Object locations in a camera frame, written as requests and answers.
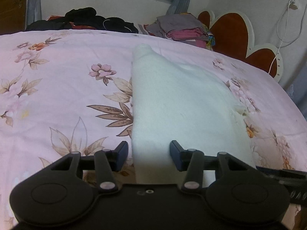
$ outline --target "folded white cloth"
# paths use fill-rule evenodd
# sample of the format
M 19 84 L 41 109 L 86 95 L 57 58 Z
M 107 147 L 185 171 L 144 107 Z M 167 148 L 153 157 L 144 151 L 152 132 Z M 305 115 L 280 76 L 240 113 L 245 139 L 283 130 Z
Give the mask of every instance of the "folded white cloth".
M 132 83 L 132 155 L 138 183 L 182 181 L 169 155 L 172 140 L 205 155 L 226 151 L 254 166 L 245 108 L 214 74 L 172 63 L 142 44 L 134 50 Z

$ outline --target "bedspread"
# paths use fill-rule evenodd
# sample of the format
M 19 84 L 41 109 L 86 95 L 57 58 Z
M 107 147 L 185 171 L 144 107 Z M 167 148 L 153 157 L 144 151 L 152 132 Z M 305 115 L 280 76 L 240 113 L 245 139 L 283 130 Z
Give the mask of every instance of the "bedspread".
M 16 223 L 12 188 L 72 151 L 91 155 L 131 141 L 132 50 L 144 43 L 173 62 L 214 73 L 248 108 L 256 165 L 307 171 L 307 123 L 264 71 L 202 48 L 140 34 L 98 30 L 0 36 L 0 229 Z M 116 175 L 134 181 L 129 158 Z M 90 173 L 85 180 L 94 182 Z

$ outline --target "white cord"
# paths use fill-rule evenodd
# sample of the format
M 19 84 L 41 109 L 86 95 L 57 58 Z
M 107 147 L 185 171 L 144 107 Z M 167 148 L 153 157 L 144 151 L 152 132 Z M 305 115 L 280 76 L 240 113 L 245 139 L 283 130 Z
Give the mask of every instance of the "white cord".
M 283 17 L 283 15 L 285 14 L 285 12 L 286 12 L 287 10 L 285 10 L 284 13 L 281 15 L 281 17 L 279 18 L 279 20 L 278 20 L 278 22 L 277 22 L 277 26 L 276 26 L 277 36 L 278 36 L 278 38 L 279 38 L 280 40 L 282 40 L 282 42 L 284 42 L 284 43 L 289 43 L 289 44 L 287 44 L 287 45 L 284 45 L 283 47 L 289 46 L 290 44 L 292 44 L 293 42 L 295 42 L 295 41 L 300 37 L 300 35 L 301 35 L 301 33 L 302 33 L 302 30 L 303 30 L 303 22 L 304 22 L 306 10 L 307 10 L 307 3 L 306 3 L 306 6 L 305 6 L 305 10 L 304 10 L 303 16 L 302 16 L 302 20 L 301 20 L 301 22 L 300 22 L 300 33 L 299 33 L 298 36 L 297 36 L 294 40 L 292 40 L 292 41 L 283 41 L 283 40 L 280 38 L 279 33 L 278 33 L 278 24 L 279 24 L 281 18 Z
M 280 43 L 280 45 L 279 45 L 279 48 L 278 48 L 278 50 L 277 50 L 277 52 L 276 52 L 276 54 L 275 54 L 275 57 L 274 57 L 274 59 L 273 59 L 271 65 L 270 65 L 269 74 L 270 74 L 270 71 L 271 71 L 271 69 L 272 69 L 272 65 L 273 65 L 274 61 L 276 60 L 277 54 L 278 54 L 278 52 L 279 52 L 279 50 L 280 50 L 280 48 L 281 48 L 281 45 L 283 44 L 284 39 L 285 39 L 286 34 L 287 34 L 287 24 L 288 24 L 288 18 L 289 18 L 289 7 L 290 7 L 290 3 L 291 3 L 291 0 L 289 0 L 289 2 L 288 2 L 288 7 L 287 7 L 287 19 L 286 19 L 285 34 L 284 34 L 284 37 L 281 39 L 281 43 Z

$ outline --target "gray folded cloth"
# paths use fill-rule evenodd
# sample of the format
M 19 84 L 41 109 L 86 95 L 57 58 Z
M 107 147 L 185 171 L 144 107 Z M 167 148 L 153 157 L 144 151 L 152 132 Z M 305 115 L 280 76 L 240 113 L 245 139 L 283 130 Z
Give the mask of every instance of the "gray folded cloth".
M 154 36 L 166 38 L 165 32 L 163 32 L 163 30 L 160 28 L 160 25 L 157 21 L 155 21 L 153 24 L 146 26 L 146 30 L 154 34 Z
M 170 31 L 193 29 L 199 27 L 203 29 L 203 24 L 191 14 L 174 14 L 157 17 L 157 21 L 163 31 L 168 34 Z

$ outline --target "wooden door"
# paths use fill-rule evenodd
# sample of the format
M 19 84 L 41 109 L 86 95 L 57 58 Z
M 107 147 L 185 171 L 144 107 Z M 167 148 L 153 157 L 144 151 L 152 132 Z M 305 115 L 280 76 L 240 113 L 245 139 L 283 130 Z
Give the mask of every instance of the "wooden door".
M 0 35 L 24 31 L 27 0 L 0 0 Z

